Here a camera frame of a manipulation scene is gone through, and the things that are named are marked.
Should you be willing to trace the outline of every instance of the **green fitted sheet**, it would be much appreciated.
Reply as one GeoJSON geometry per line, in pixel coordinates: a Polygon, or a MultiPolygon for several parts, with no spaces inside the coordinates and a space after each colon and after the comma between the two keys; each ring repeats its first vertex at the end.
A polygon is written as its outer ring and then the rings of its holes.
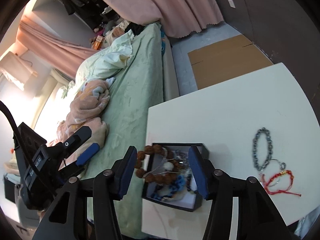
{"type": "MultiPolygon", "coordinates": [[[[110,125],[104,147],[90,160],[82,179],[93,178],[122,159],[128,147],[142,150],[145,145],[148,109],[164,101],[160,26],[148,25],[132,42],[129,67],[116,74],[110,89],[111,99],[102,115],[110,125]]],[[[123,235],[144,238],[141,232],[142,179],[134,174],[126,196],[114,201],[123,235]]],[[[92,198],[88,199],[88,217],[93,219],[92,198]]]]}

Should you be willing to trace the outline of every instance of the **teal fabric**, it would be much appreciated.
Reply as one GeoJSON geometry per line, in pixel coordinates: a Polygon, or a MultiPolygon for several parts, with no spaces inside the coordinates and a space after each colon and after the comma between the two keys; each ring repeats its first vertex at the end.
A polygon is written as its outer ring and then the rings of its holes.
{"type": "MultiPolygon", "coordinates": [[[[104,147],[91,159],[85,176],[93,178],[122,159],[128,147],[142,150],[145,145],[148,108],[164,101],[160,26],[148,25],[132,42],[129,67],[116,74],[110,89],[111,99],[102,115],[110,125],[104,147]]],[[[114,201],[123,235],[141,239],[143,181],[133,174],[126,196],[114,201]]],[[[93,218],[92,199],[88,199],[88,217],[93,218]]]]}

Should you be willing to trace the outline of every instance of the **blue gripper pad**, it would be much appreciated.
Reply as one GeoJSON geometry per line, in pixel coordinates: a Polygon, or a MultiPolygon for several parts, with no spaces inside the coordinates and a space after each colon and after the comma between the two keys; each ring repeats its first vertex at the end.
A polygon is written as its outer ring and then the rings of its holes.
{"type": "Polygon", "coordinates": [[[86,162],[90,160],[99,150],[100,150],[99,144],[93,143],[83,153],[81,153],[81,155],[78,157],[76,161],[76,165],[78,167],[85,165],[86,162]]]}
{"type": "Polygon", "coordinates": [[[204,172],[204,160],[196,146],[192,146],[188,151],[189,165],[191,167],[193,177],[197,184],[197,191],[204,199],[209,197],[208,178],[204,172]]]}
{"type": "Polygon", "coordinates": [[[137,149],[133,146],[130,146],[119,167],[119,170],[122,173],[122,175],[119,178],[118,195],[121,199],[128,192],[129,184],[132,178],[136,161],[137,161],[137,149]]]}

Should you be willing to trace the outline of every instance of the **tiled floor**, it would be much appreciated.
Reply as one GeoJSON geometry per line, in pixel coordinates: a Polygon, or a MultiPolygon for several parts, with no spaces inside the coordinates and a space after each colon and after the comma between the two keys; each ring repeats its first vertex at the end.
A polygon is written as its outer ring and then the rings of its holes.
{"type": "Polygon", "coordinates": [[[240,35],[240,32],[226,23],[221,23],[218,25],[208,26],[200,33],[194,33],[185,38],[171,42],[180,96],[198,90],[188,53],[195,49],[199,49],[217,41],[222,41],[237,35],[240,35]]]}

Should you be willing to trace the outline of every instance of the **brown cardboard sheet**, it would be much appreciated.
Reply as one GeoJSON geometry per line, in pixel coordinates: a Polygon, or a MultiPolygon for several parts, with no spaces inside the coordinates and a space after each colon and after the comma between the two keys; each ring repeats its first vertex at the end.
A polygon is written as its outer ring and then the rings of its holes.
{"type": "Polygon", "coordinates": [[[272,65],[243,35],[188,53],[198,89],[272,65]]]}

